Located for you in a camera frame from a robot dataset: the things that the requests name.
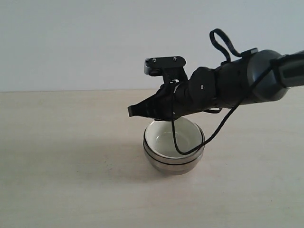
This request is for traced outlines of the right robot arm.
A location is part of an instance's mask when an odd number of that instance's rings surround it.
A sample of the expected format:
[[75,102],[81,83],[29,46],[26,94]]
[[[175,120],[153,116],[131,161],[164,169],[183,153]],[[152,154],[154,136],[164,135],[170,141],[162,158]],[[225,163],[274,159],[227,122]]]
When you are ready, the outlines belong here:
[[278,101],[289,88],[304,84],[303,52],[252,49],[217,68],[198,67],[190,77],[185,65],[181,56],[146,59],[144,73],[161,76],[163,84],[154,95],[129,106],[129,116],[171,121],[200,112],[217,114],[236,105]]

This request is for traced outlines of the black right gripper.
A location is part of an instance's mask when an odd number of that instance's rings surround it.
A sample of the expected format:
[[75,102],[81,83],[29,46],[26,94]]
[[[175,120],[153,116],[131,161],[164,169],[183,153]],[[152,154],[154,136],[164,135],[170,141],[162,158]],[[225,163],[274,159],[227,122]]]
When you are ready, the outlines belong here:
[[128,107],[129,117],[176,120],[189,114],[218,113],[216,71],[198,67],[190,76],[182,67],[162,68],[164,84],[156,94]]

